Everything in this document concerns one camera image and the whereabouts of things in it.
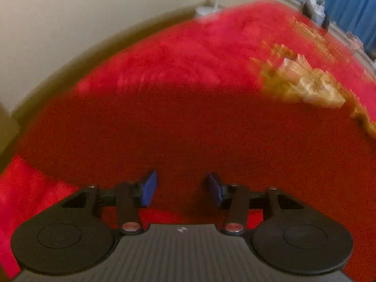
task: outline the metal screw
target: metal screw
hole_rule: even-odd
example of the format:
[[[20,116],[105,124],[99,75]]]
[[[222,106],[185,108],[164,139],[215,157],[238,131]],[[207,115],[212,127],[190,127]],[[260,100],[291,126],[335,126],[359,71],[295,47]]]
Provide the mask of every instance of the metal screw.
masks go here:
[[[139,223],[136,223],[134,221],[129,221],[127,223],[124,223],[121,228],[126,232],[136,232],[138,231],[141,226]]]
[[[243,226],[238,223],[229,223],[224,228],[230,233],[239,233],[243,230]]]

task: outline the grey ribbed mat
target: grey ribbed mat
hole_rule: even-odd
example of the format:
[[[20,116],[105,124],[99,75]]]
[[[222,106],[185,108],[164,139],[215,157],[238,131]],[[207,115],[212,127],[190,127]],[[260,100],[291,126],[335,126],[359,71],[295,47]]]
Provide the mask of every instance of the grey ribbed mat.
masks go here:
[[[14,281],[351,282],[339,271],[315,277],[282,273],[262,263],[242,238],[223,235],[214,225],[158,224],[124,236],[105,261],[84,272],[54,277],[23,271]]]

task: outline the blue curtain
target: blue curtain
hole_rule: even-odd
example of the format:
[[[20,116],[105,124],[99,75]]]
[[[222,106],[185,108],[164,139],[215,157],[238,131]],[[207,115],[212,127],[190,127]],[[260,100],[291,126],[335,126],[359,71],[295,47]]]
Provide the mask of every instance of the blue curtain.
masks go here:
[[[367,51],[376,48],[376,0],[325,0],[330,20],[358,36]]]

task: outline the circular black disc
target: circular black disc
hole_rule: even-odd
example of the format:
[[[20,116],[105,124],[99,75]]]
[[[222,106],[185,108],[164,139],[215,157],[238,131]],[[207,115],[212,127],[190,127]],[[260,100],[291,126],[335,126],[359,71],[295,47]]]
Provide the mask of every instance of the circular black disc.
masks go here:
[[[272,217],[254,231],[251,244],[272,267],[298,275],[342,269],[353,248],[351,234],[325,216]]]
[[[12,236],[12,251],[22,268],[63,275],[90,268],[112,248],[111,229],[100,219],[79,211],[35,216]]]

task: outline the red rug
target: red rug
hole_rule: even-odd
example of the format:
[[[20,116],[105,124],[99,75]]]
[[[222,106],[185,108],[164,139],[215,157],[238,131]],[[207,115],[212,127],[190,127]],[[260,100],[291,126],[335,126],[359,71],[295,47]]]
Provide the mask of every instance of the red rug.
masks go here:
[[[9,238],[22,221],[73,186],[110,187],[153,168],[159,188],[144,221],[220,223],[223,213],[202,186],[209,171],[254,191],[279,186],[352,233],[355,248],[345,272],[373,281],[376,141],[349,118],[347,106],[260,96],[250,70],[251,57],[267,58],[262,41],[284,44],[338,80],[345,77],[343,84],[358,73],[362,103],[368,100],[370,114],[376,109],[358,63],[336,53],[335,62],[326,61],[292,29],[292,16],[306,20],[263,3],[184,23],[114,56],[49,103],[0,178],[5,270],[16,273]],[[259,220],[252,213],[250,227]]]

